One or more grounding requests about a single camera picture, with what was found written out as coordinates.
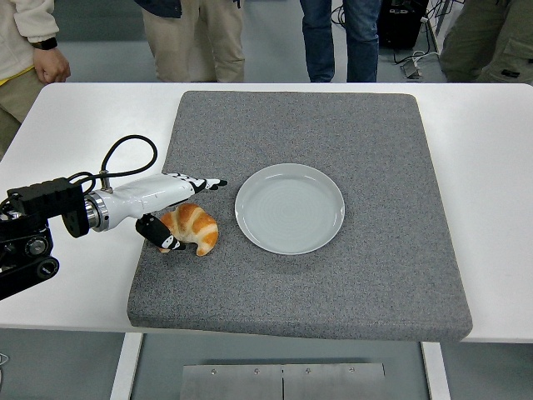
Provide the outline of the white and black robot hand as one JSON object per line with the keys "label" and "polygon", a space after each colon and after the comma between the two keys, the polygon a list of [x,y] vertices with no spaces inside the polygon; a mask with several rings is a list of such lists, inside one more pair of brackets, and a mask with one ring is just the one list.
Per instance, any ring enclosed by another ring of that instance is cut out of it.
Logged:
{"label": "white and black robot hand", "polygon": [[197,245],[197,256],[207,255],[218,240],[217,222],[200,206],[187,200],[204,190],[216,190],[226,181],[194,178],[180,173],[159,173],[122,185],[112,192],[92,192],[97,232],[115,228],[126,218],[135,218],[136,230],[162,253]]}

